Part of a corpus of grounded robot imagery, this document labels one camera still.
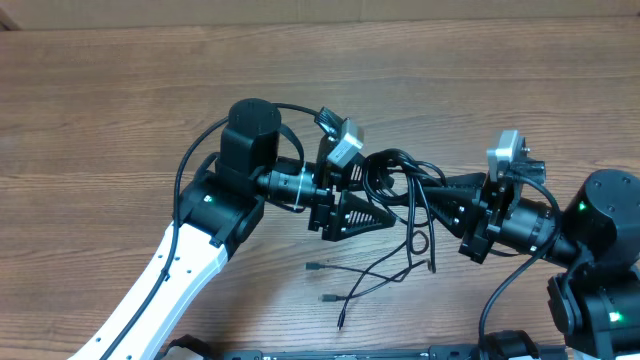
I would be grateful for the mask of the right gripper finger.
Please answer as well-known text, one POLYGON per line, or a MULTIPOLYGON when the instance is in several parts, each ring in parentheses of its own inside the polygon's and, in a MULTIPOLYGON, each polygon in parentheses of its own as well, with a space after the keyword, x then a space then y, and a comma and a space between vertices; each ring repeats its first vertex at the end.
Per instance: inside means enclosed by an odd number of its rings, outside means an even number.
POLYGON ((475 192, 483 188, 486 174, 476 172, 464 175, 451 176, 446 179, 443 190, 454 192, 475 192))
POLYGON ((462 238, 480 217, 480 189, 424 187, 431 214, 455 237, 462 238))

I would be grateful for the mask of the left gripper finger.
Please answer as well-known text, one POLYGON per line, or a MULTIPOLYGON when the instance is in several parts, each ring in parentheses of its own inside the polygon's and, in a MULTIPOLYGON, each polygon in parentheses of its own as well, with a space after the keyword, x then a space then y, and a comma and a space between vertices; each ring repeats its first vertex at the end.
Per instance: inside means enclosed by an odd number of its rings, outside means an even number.
POLYGON ((396 218, 384 209, 354 195, 342 191, 339 202, 329 211, 322 225, 322 239, 338 242, 363 233, 391 228, 396 218))
MULTIPOLYGON (((364 163, 365 157, 358 153, 351 160, 351 172, 349 175, 349 180, 347 182, 347 189, 349 191, 363 191, 363 174, 362 174, 362 165, 364 163)), ((391 189, 394 185, 395 180, 391 177, 390 173, 386 170, 380 170, 377 177, 372 181, 370 188, 372 190, 383 190, 383 189, 391 189)))

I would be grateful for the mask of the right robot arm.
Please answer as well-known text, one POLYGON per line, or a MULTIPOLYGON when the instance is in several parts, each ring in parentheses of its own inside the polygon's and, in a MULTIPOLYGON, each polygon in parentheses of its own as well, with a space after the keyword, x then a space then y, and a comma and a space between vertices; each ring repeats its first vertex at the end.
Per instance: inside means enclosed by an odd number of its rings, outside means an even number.
POLYGON ((569 348, 596 359, 638 355, 638 178, 595 171, 566 209, 543 182, 516 171, 497 181, 474 173, 423 191, 472 261, 501 244, 563 268, 548 281, 548 306, 569 348))

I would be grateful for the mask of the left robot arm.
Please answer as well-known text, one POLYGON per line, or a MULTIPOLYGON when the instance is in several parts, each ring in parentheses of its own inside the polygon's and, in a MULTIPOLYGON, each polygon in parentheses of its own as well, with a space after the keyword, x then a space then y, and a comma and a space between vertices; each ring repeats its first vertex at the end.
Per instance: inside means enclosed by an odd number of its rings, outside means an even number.
POLYGON ((388 212, 358 197, 364 132, 349 118, 249 98, 210 126, 220 149, 188 185, 175 176, 172 221, 134 285, 77 359, 152 359, 198 293, 218 275, 272 204, 309 214, 337 242, 390 228, 388 212))

